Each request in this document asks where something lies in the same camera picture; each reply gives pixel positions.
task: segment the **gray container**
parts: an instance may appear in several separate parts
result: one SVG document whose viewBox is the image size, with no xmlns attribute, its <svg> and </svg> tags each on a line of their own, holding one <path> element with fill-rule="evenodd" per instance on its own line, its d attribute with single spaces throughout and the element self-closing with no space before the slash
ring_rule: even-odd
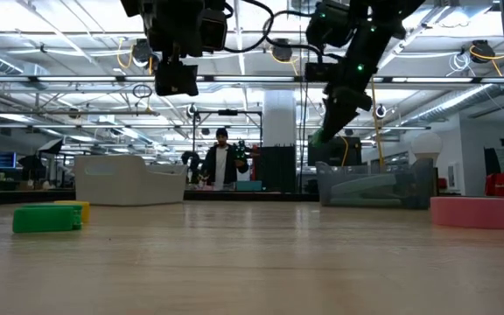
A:
<svg viewBox="0 0 504 315">
<path fill-rule="evenodd" d="M 316 163 L 320 204 L 325 207 L 428 209 L 434 195 L 433 160 L 379 170 L 368 166 L 332 167 Z"/>
</svg>

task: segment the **white dome lamp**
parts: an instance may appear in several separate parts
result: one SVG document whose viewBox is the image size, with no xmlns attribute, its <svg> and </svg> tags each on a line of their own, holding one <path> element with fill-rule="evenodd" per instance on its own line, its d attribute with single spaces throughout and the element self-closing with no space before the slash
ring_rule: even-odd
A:
<svg viewBox="0 0 504 315">
<path fill-rule="evenodd" d="M 443 140 L 436 133 L 425 132 L 411 141 L 411 152 L 416 159 L 432 158 L 433 166 L 437 165 L 437 158 L 442 149 Z"/>
</svg>

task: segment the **pillar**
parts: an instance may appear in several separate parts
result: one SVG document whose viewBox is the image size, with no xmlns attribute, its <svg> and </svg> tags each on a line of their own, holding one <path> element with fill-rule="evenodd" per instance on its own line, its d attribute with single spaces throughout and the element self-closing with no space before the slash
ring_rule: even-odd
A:
<svg viewBox="0 0 504 315">
<path fill-rule="evenodd" d="M 297 102 L 294 90 L 269 90 L 263 100 L 262 186 L 294 193 L 297 167 Z"/>
<path fill-rule="evenodd" d="M 297 102 L 294 90 L 268 90 L 263 97 L 263 146 L 297 142 Z"/>
</svg>

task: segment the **man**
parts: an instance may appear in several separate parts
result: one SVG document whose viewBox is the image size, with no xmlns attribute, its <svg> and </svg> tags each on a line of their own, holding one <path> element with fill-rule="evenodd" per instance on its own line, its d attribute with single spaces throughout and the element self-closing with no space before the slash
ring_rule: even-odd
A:
<svg viewBox="0 0 504 315">
<path fill-rule="evenodd" d="M 215 133 L 217 144 L 209 149 L 202 172 L 207 179 L 207 184 L 213 184 L 216 191 L 225 190 L 236 182 L 236 171 L 245 173 L 249 169 L 246 159 L 236 156 L 236 148 L 227 144 L 228 133 L 224 128 L 217 129 Z"/>
</svg>

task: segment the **white column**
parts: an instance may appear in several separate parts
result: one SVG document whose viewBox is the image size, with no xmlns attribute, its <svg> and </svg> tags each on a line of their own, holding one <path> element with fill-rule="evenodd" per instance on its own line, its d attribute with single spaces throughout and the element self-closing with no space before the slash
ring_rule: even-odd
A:
<svg viewBox="0 0 504 315">
<path fill-rule="evenodd" d="M 297 102 L 294 90 L 268 90 L 263 97 L 263 146 L 297 142 Z"/>
</svg>

